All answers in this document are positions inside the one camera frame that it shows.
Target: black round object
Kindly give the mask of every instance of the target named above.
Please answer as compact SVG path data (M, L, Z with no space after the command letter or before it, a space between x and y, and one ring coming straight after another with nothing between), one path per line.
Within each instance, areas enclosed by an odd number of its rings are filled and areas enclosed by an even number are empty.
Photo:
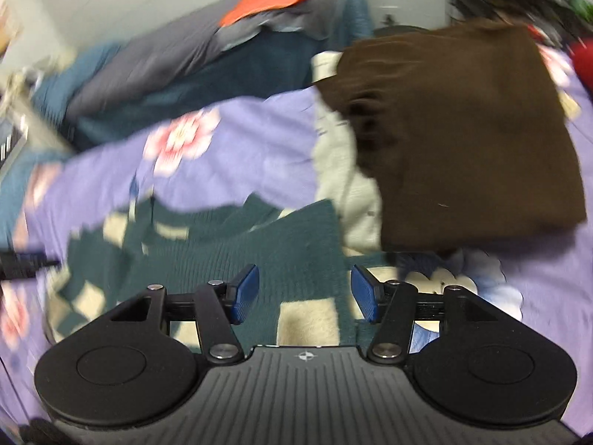
M436 405L479 425L526 426L559 418L576 368L527 327L480 322L445 334L416 355L414 379Z
M142 322L99 319L46 352L35 386L55 418L94 427L146 423L181 405L196 362L180 342Z

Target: metal screw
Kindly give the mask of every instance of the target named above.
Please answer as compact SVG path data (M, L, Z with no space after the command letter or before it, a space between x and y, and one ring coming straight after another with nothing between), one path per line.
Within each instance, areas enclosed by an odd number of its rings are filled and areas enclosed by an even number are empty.
M238 348L235 345L229 343L222 343L220 345L214 345L210 348L210 355L216 359L228 359L239 353Z
M372 353L379 358L397 358L401 355L401 346L395 343L379 343L373 346Z

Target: gray blanket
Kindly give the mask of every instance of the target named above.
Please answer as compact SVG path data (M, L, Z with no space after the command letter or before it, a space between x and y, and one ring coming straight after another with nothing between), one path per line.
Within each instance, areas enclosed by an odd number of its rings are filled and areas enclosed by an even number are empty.
M240 0L221 0L137 37L97 73L70 101L66 120L78 121L117 103L136 100L189 75L225 50L250 40L262 26L275 31L304 31L327 38L345 0L304 0L282 10L264 11L219 28L222 17Z

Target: folded brown garment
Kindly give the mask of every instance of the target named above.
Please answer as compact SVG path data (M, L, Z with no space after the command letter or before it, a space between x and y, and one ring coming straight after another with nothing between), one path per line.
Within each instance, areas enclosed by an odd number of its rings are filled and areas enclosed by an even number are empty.
M316 83L377 180L386 250L574 227L579 163L526 28L479 20L356 43Z

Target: gray ribbed panel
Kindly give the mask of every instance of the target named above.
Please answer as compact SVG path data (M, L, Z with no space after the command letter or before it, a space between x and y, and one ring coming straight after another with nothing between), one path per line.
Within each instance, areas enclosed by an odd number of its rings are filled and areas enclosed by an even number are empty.
M315 357L304 361L299 353ZM166 419L120 431L60 428L86 445L568 445L558 422L480 430L440 415L405 374L355 348L258 347L246 362L210 370Z

